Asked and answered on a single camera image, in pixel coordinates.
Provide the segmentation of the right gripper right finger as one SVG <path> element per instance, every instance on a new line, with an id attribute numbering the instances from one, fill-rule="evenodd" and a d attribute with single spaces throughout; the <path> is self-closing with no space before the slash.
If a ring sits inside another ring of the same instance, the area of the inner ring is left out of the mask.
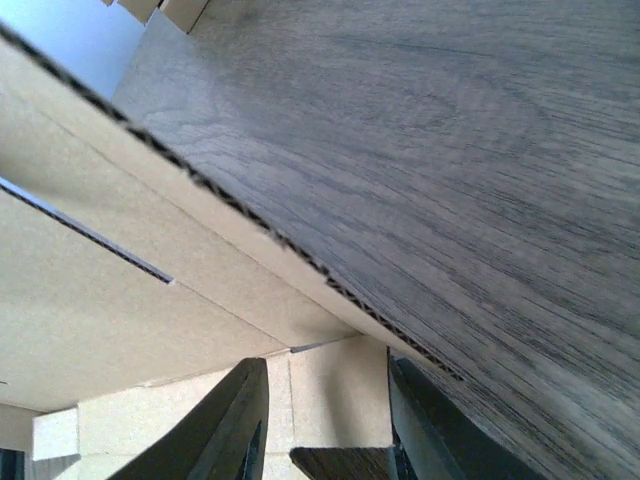
<path id="1" fill-rule="evenodd" d="M 479 429 L 408 358 L 387 352 L 393 479 L 540 479 Z"/>

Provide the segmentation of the stack of flat cardboard blanks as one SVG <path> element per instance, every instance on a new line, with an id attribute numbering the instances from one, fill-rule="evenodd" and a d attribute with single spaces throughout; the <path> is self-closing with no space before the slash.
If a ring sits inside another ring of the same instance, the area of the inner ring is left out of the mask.
<path id="1" fill-rule="evenodd" d="M 105 6 L 119 5 L 132 18 L 147 25 L 156 13 L 162 13 L 173 25 L 190 35 L 209 0 L 101 0 Z"/>

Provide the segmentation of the cardboard box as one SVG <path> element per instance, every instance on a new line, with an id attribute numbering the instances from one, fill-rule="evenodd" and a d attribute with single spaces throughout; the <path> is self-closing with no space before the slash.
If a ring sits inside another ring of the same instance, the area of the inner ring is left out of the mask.
<path id="1" fill-rule="evenodd" d="M 397 446 L 392 337 L 179 161 L 1 31 L 1 443 L 105 479 L 238 362 L 270 374 L 268 479 L 298 445 Z"/>

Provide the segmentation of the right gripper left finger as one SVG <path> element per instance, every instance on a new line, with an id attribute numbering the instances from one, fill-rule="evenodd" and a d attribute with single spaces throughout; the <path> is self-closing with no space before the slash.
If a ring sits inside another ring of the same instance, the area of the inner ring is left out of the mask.
<path id="1" fill-rule="evenodd" d="M 268 417 L 266 360 L 245 358 L 175 427 L 110 478 L 260 479 Z"/>

